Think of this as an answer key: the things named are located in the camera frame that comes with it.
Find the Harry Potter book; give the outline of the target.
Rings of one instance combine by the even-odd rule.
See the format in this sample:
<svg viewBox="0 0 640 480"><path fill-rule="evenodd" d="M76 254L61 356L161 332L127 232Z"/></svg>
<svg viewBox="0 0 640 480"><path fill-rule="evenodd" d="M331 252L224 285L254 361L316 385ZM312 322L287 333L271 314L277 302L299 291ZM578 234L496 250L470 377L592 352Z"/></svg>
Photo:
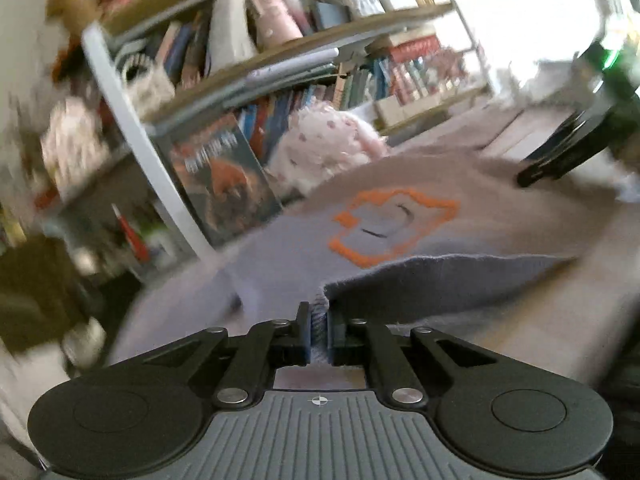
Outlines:
<svg viewBox="0 0 640 480"><path fill-rule="evenodd" d="M282 210L232 114L175 143L168 160L215 248L262 226Z"/></svg>

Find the pink cylinder container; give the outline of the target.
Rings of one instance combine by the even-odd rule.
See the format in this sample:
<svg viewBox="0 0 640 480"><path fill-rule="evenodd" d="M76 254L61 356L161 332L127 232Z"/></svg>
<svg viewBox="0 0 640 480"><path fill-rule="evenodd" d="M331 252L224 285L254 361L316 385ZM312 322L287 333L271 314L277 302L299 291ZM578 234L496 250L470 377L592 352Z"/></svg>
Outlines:
<svg viewBox="0 0 640 480"><path fill-rule="evenodd" d="M262 50L303 38L284 0L247 0Z"/></svg>

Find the red tassel charm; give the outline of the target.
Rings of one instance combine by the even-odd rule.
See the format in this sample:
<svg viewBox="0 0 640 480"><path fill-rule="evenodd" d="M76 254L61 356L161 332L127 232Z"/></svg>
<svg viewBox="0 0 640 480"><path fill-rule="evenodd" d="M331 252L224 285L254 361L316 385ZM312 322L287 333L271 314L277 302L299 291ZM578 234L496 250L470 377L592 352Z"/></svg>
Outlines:
<svg viewBox="0 0 640 480"><path fill-rule="evenodd" d="M122 232L125 235L126 241L129 244L136 259L141 263L150 261L149 248L146 247L145 242L142 240L137 231L131 226L126 217L120 212L119 208L113 204L112 209L116 220Z"/></svg>

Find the olive green garment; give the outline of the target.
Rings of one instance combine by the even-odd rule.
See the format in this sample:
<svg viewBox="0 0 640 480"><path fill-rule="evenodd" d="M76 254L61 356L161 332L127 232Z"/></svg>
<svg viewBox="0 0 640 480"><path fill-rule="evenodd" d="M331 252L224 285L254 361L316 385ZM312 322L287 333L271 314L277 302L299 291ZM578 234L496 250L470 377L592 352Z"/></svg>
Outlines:
<svg viewBox="0 0 640 480"><path fill-rule="evenodd" d="M59 238L36 235L2 252L1 342L10 353L60 341L101 307Z"/></svg>

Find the white tablet on shelf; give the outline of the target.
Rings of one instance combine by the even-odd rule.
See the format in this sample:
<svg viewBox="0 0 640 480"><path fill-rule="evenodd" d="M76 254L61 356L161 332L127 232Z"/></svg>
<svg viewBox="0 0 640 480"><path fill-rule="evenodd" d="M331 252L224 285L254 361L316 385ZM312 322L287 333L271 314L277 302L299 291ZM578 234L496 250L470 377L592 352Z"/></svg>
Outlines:
<svg viewBox="0 0 640 480"><path fill-rule="evenodd" d="M326 48L300 54L296 58L256 68L245 76L244 81L247 84L266 84L285 76L297 75L305 70L331 64L339 53L337 48Z"/></svg>

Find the white wooden bookshelf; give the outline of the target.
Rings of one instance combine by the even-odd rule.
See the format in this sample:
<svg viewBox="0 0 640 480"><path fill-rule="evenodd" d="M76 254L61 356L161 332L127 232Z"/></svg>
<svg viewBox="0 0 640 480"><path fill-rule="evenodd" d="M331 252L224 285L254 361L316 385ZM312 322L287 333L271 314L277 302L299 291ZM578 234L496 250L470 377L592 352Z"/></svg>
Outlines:
<svg viewBox="0 0 640 480"><path fill-rule="evenodd" d="M433 0L422 0L422 4L416 8L395 10L337 25L226 67L206 77L194 87L184 90L161 110L140 118L127 98L122 81L116 73L112 52L133 40L135 36L148 32L154 26L191 11L207 1L209 0L180 0L116 36L110 36L98 22L88 25L81 34L86 60L131 153L166 209L172 224L186 242L186 246L200 259L213 255L213 247L180 195L176 182L160 156L160 144L168 142L175 134L186 131L196 118L220 112L232 98L239 96L248 86L244 78L256 68L326 48L337 48L341 53L353 44L363 44L386 32L398 32L403 27L423 24L460 10L456 0L442 4L436 4Z"/></svg>

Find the pink bunny plush toy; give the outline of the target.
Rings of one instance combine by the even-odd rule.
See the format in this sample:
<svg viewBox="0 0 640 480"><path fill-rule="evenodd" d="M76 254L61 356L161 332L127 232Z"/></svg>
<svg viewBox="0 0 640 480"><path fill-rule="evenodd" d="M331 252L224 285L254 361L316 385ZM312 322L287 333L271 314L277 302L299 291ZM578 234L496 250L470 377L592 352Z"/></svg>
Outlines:
<svg viewBox="0 0 640 480"><path fill-rule="evenodd" d="M288 118L288 130L273 149L266 174L277 196L306 196L326 180L381 159L389 151L384 136L368 122L318 102Z"/></svg>

